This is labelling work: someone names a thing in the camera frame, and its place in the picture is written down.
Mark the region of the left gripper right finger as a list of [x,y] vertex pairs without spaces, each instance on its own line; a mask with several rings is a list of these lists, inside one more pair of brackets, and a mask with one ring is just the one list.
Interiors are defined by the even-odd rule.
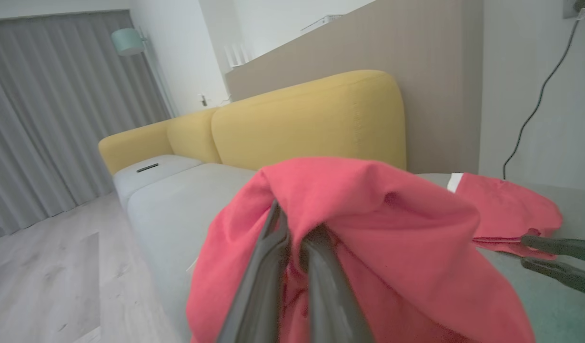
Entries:
[[308,276],[310,342],[373,343],[373,333],[326,226],[318,226],[304,237],[300,263]]

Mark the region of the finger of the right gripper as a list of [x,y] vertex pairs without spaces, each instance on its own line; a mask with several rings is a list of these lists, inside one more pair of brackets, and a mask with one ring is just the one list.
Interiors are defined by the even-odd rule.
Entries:
[[544,259],[522,258],[521,266],[558,280],[561,284],[585,294],[585,271],[567,263],[548,261]]
[[564,255],[585,262],[585,240],[552,239],[550,237],[523,236],[521,244],[553,255]]

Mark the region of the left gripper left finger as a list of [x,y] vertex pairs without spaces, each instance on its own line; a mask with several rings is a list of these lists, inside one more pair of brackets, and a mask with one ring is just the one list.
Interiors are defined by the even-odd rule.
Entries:
[[219,343],[277,343],[283,278],[290,261],[286,214],[274,201],[223,322]]

